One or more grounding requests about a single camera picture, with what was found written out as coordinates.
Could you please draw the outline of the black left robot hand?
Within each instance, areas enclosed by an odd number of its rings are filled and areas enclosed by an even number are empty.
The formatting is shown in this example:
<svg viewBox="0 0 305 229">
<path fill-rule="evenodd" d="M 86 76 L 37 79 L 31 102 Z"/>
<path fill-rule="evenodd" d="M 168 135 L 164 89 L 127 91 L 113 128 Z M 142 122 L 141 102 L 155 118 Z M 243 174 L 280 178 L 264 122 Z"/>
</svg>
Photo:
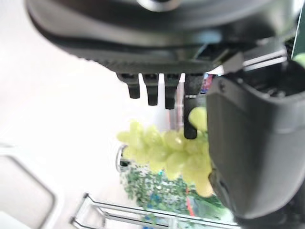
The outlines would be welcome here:
<svg viewBox="0 0 305 229">
<path fill-rule="evenodd" d="M 223 66 L 206 96 L 209 180 L 243 229 L 305 226 L 305 3 L 302 0 L 27 0 L 38 32 L 63 51 L 115 72 L 132 99 L 183 116 L 201 77 Z"/>
</svg>

